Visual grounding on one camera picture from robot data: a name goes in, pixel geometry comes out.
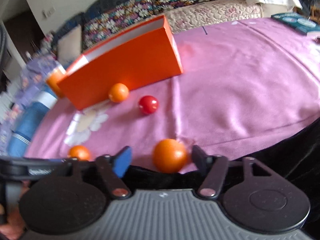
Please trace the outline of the orange tangerine centre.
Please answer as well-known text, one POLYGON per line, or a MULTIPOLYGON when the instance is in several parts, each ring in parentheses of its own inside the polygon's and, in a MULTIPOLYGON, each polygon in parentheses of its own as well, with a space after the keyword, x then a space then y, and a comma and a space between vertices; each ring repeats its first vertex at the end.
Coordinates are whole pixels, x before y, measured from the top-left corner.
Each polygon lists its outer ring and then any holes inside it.
POLYGON ((79 160, 90 161, 91 152, 85 146, 76 145, 76 146, 73 146, 69 149, 68 157, 69 158, 76 158, 79 160))

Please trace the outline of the orange tangerine right back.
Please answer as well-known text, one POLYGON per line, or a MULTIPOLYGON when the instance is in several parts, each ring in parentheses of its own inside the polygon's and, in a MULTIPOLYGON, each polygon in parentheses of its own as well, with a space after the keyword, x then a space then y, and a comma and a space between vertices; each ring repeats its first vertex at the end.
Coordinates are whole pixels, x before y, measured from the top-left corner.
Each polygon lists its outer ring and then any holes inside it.
POLYGON ((152 163, 162 173, 177 173, 187 165, 189 154, 184 144, 174 139, 163 139, 152 153, 152 163))

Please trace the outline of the blue white striped blanket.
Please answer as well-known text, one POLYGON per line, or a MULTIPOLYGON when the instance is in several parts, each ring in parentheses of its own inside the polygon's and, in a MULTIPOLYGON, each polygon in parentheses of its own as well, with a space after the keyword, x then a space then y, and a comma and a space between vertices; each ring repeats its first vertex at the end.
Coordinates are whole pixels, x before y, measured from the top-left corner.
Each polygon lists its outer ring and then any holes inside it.
POLYGON ((25 155, 36 130, 56 102, 56 94, 48 85, 44 85, 14 124, 7 146, 9 156, 20 158, 25 155))

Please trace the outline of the red cherry tomato middle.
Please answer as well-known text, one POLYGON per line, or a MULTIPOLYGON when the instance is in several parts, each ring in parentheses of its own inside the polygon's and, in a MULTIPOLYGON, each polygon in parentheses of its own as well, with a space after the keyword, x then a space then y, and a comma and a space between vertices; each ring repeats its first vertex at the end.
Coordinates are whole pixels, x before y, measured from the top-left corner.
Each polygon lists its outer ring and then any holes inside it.
POLYGON ((145 115, 155 113, 158 107, 159 107, 159 101, 154 96, 150 96, 150 95, 143 96, 140 98, 138 102, 139 110, 145 115))

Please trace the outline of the small orange tangerine left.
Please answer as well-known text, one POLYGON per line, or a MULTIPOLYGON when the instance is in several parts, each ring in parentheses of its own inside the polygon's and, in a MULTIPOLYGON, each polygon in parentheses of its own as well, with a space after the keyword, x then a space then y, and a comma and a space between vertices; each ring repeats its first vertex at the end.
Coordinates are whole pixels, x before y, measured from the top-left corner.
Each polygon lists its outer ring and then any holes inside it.
POLYGON ((116 83, 108 91, 108 98, 114 103, 120 103, 127 99, 129 93, 129 89, 123 83, 116 83))

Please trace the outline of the pink tablecloth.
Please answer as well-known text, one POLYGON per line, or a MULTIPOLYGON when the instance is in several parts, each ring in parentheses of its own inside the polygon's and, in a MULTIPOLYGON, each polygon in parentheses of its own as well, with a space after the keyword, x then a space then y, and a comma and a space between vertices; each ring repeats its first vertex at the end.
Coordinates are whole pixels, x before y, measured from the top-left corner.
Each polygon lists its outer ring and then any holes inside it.
POLYGON ((270 18, 225 22, 175 35, 182 75, 134 90, 120 104, 77 111, 67 99, 47 113, 28 158, 62 159, 75 145, 95 158, 132 148, 133 165, 153 168, 162 139, 236 159, 286 139, 319 117, 319 50, 270 18), (159 101, 155 113, 141 97, 159 101))

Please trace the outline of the purple floral cloth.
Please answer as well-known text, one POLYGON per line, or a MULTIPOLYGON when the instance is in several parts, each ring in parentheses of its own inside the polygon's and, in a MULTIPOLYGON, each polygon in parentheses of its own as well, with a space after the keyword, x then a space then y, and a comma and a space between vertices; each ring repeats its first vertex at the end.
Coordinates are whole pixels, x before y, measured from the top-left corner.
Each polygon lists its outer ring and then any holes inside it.
POLYGON ((7 146, 11 138, 14 124, 26 107, 31 103, 33 97, 46 84, 46 77, 59 62, 50 54, 37 57, 29 61, 21 70, 17 84, 17 91, 14 92, 11 108, 6 111, 1 119, 1 155, 6 156, 7 146))

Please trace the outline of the orange white cup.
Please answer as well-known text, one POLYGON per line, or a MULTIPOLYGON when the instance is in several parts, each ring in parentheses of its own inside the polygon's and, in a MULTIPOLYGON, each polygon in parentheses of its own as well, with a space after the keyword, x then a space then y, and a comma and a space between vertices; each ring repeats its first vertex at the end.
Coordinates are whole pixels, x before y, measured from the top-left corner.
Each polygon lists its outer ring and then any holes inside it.
POLYGON ((60 64, 47 74, 46 84, 55 93, 58 98, 64 98, 62 90, 58 83, 65 77, 66 70, 60 64))

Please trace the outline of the orange cardboard box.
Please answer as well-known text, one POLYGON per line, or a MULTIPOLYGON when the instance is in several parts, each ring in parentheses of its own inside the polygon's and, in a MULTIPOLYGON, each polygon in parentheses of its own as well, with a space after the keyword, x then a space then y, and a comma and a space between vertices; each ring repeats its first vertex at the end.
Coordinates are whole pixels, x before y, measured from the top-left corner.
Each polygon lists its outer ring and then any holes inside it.
POLYGON ((116 83, 129 90, 183 73, 178 48, 164 15, 135 24, 81 54, 57 83, 73 106, 108 99, 116 83))

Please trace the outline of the beige pillow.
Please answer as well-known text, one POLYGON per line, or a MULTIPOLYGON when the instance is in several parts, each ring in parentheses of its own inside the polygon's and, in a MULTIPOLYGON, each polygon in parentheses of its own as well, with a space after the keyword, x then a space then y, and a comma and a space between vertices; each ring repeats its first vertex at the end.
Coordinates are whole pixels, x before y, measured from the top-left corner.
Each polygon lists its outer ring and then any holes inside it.
POLYGON ((72 63, 82 52, 82 28, 77 25, 69 33, 59 39, 57 44, 57 60, 63 65, 72 63))

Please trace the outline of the floral cushion left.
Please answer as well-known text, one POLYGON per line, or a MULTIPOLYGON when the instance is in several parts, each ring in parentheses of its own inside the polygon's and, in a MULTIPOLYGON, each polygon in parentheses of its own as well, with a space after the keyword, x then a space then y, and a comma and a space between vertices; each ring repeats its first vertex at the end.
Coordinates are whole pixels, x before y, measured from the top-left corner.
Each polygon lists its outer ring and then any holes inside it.
POLYGON ((154 15, 151 0, 128 0, 84 25, 82 49, 86 50, 125 28, 154 15))

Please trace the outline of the quilted beige bedspread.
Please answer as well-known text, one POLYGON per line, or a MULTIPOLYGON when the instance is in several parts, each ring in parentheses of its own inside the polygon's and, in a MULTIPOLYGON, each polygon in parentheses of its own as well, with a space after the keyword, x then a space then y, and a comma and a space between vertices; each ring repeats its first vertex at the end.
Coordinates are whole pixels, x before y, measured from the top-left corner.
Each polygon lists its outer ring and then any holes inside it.
POLYGON ((166 11, 174 34, 223 22, 234 22, 264 16, 262 6, 248 5, 245 0, 216 0, 166 11))

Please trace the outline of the teal book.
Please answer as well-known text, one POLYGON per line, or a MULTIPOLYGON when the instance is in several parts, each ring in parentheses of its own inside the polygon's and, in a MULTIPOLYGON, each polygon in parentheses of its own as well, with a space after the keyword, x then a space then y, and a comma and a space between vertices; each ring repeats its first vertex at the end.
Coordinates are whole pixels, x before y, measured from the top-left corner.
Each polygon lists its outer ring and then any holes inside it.
POLYGON ((318 35, 319 36, 319 24, 303 17, 302 15, 295 12, 287 12, 274 14, 271 16, 273 20, 283 23, 295 31, 308 36, 318 35))

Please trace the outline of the dark blue sofa backrest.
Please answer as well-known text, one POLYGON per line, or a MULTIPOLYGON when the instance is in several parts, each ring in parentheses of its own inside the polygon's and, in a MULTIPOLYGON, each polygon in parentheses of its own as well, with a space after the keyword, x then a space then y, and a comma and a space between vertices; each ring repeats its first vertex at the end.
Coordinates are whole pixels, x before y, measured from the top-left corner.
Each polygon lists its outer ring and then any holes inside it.
POLYGON ((70 17, 66 20, 63 25, 54 33, 52 39, 52 47, 57 45, 57 42, 60 38, 65 36, 69 31, 75 28, 77 25, 84 24, 93 18, 99 16, 105 11, 114 9, 117 5, 127 2, 128 0, 97 0, 92 5, 88 7, 85 12, 78 12, 77 14, 70 17))

